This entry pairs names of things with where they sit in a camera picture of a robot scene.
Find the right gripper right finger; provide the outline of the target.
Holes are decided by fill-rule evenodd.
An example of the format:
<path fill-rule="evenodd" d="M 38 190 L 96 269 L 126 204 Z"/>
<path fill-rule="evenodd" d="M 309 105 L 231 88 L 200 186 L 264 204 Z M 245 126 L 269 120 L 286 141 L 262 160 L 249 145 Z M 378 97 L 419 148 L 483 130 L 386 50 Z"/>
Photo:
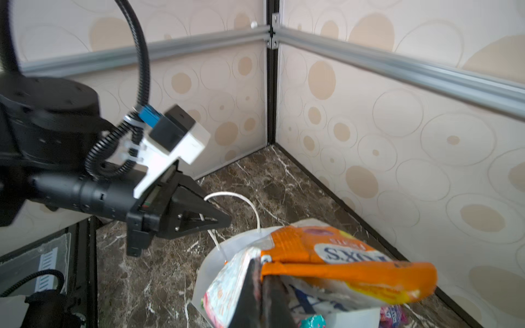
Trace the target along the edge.
<path fill-rule="evenodd" d="M 286 288 L 279 276 L 265 276 L 262 282 L 262 327 L 294 328 L 288 309 Z"/>

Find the white floral paper bag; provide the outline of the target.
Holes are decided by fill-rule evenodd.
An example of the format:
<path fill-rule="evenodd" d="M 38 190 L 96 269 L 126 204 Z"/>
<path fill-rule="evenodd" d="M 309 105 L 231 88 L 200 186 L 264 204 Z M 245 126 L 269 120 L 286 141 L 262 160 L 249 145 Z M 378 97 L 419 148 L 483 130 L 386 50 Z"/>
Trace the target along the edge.
<path fill-rule="evenodd" d="M 198 273 L 192 303 L 212 327 L 229 327 L 250 261 L 257 259 L 261 261 L 263 266 L 261 250 L 265 245 L 264 240 L 273 231 L 280 228 L 283 227 L 272 226 L 263 228 L 258 226 L 253 230 L 242 232 L 222 243 L 218 243 L 215 249 L 205 258 Z M 316 314 L 324 317 L 326 327 L 379 326 L 380 307 L 350 312 L 304 314 L 298 310 L 291 310 L 291 294 L 287 288 L 286 291 L 288 309 L 297 325 L 296 327 L 298 327 L 301 320 Z M 262 327 L 262 301 L 260 327 Z"/>

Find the purple Fox's berries bag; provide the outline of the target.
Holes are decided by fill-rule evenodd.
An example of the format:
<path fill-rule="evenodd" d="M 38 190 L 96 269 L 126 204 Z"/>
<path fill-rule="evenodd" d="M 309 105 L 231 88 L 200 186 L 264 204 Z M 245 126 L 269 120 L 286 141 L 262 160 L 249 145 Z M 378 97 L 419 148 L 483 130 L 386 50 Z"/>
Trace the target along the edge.
<path fill-rule="evenodd" d="M 401 306 L 381 307 L 379 328 L 398 328 L 408 323 Z"/>

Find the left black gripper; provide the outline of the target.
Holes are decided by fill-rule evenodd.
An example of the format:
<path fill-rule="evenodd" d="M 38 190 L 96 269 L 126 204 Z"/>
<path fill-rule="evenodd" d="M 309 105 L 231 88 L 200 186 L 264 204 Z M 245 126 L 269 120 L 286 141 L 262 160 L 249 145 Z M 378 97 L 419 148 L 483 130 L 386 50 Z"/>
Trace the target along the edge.
<path fill-rule="evenodd" d="M 204 200 L 205 191 L 191 177 L 171 165 L 127 213 L 127 255 L 140 257 L 153 239 L 229 228 L 228 213 Z"/>

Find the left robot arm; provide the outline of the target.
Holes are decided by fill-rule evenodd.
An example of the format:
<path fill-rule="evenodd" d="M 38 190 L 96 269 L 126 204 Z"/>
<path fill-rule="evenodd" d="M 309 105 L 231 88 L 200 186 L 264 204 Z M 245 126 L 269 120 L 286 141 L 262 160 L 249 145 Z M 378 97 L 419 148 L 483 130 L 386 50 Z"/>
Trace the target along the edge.
<path fill-rule="evenodd" d="M 127 254 L 138 257 L 154 237 L 177 239 L 227 228 L 231 216 L 205 200 L 178 169 L 192 163 L 210 135 L 179 106 L 143 114 L 152 131 L 132 145 L 146 167 L 114 178 L 86 172 L 89 150 L 112 123 L 98 94 L 59 78 L 1 75 L 1 225 L 13 223 L 28 200 L 127 224 Z"/>

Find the teal snack bag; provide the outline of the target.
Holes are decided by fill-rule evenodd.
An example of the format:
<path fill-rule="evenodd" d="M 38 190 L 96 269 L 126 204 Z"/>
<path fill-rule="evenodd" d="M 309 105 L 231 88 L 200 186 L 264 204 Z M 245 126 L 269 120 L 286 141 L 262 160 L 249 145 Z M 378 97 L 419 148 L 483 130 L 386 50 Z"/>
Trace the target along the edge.
<path fill-rule="evenodd" d="M 313 315 L 301 320 L 298 328 L 326 328 L 326 321 L 321 315 Z"/>

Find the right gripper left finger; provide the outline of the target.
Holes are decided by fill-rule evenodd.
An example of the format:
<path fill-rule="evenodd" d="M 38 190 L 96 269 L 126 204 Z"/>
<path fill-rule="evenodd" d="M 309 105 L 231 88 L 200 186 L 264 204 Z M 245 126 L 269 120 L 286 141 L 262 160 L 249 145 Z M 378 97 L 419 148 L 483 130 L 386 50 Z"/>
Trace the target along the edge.
<path fill-rule="evenodd" d="M 229 328 L 256 328 L 261 326 L 261 267 L 261 261 L 257 259 L 250 261 Z"/>

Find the orange Fox's candy bag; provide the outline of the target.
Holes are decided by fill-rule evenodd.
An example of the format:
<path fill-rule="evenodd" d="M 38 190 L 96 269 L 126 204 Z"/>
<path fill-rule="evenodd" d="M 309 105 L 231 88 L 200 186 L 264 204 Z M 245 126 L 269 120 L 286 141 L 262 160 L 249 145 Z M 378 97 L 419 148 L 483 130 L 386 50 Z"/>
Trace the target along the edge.
<path fill-rule="evenodd" d="M 431 263 L 393 260 L 329 225 L 289 225 L 264 241 L 261 275 L 280 277 L 291 294 L 291 310 L 300 313 L 402 305 L 436 289 Z"/>

